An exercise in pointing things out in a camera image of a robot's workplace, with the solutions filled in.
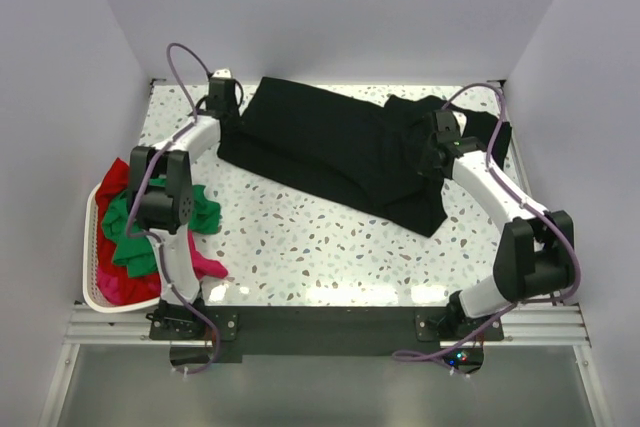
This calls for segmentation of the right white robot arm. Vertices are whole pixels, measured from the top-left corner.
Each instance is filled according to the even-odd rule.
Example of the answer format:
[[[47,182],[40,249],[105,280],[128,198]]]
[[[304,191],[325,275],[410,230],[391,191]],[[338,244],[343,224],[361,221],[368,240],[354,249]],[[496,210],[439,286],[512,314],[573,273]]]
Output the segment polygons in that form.
[[[551,212],[526,195],[498,166],[491,150],[464,137],[454,113],[425,118],[423,176],[454,181],[483,208],[500,233],[492,273],[450,295],[438,335],[469,339],[481,321],[520,302],[572,288],[579,280],[574,227],[564,211]]]

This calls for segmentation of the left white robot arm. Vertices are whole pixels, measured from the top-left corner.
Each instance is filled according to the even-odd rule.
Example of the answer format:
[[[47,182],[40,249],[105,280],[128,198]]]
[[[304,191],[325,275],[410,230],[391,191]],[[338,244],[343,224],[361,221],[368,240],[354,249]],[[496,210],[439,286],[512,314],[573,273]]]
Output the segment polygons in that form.
[[[207,315],[191,305],[200,294],[189,248],[194,213],[191,165],[221,139],[221,123],[238,113],[244,90],[230,71],[210,76],[208,93],[186,124],[153,146],[130,153],[127,234],[149,239],[161,279],[160,299],[178,308],[173,329],[185,339],[200,337]]]

